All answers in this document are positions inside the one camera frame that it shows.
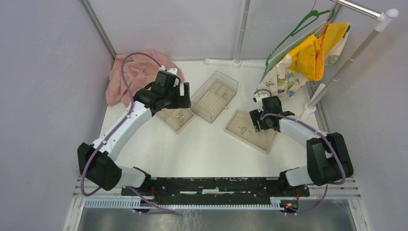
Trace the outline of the beige compartment tray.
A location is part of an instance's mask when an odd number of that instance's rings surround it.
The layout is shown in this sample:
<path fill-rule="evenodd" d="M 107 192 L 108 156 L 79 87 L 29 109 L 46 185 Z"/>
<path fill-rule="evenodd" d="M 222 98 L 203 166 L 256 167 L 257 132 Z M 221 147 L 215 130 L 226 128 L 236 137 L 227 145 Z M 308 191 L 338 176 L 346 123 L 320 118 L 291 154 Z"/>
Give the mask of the beige compartment tray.
<path fill-rule="evenodd" d="M 155 117 L 178 135 L 195 119 L 195 114 L 190 109 L 162 109 Z"/>

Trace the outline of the clear acrylic box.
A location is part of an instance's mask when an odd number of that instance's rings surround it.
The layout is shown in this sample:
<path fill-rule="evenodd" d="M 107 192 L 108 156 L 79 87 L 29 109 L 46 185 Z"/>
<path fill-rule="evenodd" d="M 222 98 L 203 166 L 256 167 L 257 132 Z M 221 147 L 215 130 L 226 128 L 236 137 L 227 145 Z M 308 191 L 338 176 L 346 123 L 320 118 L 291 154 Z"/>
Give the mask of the clear acrylic box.
<path fill-rule="evenodd" d="M 215 71 L 191 97 L 191 111 L 213 123 L 236 95 L 239 82 Z"/>

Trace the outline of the beige ring roll tray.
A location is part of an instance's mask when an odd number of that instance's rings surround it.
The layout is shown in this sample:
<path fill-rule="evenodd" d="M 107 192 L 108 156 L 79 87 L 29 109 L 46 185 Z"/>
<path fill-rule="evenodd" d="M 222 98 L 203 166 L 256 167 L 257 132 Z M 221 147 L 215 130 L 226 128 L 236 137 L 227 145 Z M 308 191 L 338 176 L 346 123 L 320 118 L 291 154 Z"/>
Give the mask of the beige ring roll tray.
<path fill-rule="evenodd" d="M 196 102 L 191 101 L 191 110 L 207 122 L 212 123 L 235 94 L 235 88 L 216 80 L 202 96 L 198 97 Z"/>

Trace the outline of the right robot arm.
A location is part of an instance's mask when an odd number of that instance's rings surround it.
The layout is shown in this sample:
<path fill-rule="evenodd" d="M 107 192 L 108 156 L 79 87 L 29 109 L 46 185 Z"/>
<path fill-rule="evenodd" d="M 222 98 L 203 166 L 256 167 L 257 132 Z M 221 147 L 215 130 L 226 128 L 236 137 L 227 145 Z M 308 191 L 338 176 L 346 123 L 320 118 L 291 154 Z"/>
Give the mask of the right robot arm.
<path fill-rule="evenodd" d="M 318 130 L 294 113 L 283 111 L 277 96 L 256 93 L 253 100 L 261 105 L 249 113 L 255 132 L 272 129 L 289 136 L 306 149 L 305 166 L 280 173 L 278 191 L 281 195 L 291 196 L 300 185 L 340 185 L 353 176 L 354 168 L 340 133 Z"/>

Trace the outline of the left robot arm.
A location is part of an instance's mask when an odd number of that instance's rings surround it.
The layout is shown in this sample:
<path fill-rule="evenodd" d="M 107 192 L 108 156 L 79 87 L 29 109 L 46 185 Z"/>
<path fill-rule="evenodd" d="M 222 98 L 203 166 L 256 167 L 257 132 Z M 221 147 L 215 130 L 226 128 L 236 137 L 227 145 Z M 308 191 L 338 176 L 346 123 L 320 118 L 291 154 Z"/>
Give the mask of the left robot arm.
<path fill-rule="evenodd" d="M 160 70 L 154 82 L 137 91 L 121 117 L 92 144 L 82 143 L 77 156 L 82 181 L 90 180 L 99 189 L 131 186 L 139 196 L 151 191 L 150 177 L 138 167 L 121 167 L 115 161 L 136 131 L 162 109 L 190 108 L 190 86 L 182 83 L 177 68 Z"/>

